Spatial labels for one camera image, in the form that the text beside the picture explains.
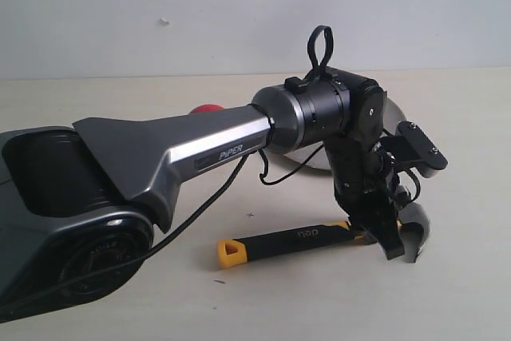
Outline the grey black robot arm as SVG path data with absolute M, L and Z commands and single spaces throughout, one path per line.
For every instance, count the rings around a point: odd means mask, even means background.
M 323 145 L 335 199 L 387 256 L 402 251 L 396 176 L 380 150 L 386 92 L 319 66 L 245 106 L 149 121 L 88 117 L 1 135 L 1 320 L 101 299 L 169 240 L 180 186 L 253 153 Z

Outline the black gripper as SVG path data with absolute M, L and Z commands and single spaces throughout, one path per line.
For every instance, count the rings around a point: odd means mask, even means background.
M 379 243 L 388 260 L 402 256 L 395 206 L 384 191 L 390 166 L 377 152 L 379 139 L 339 134 L 323 144 L 334 178 L 335 199 L 351 226 Z

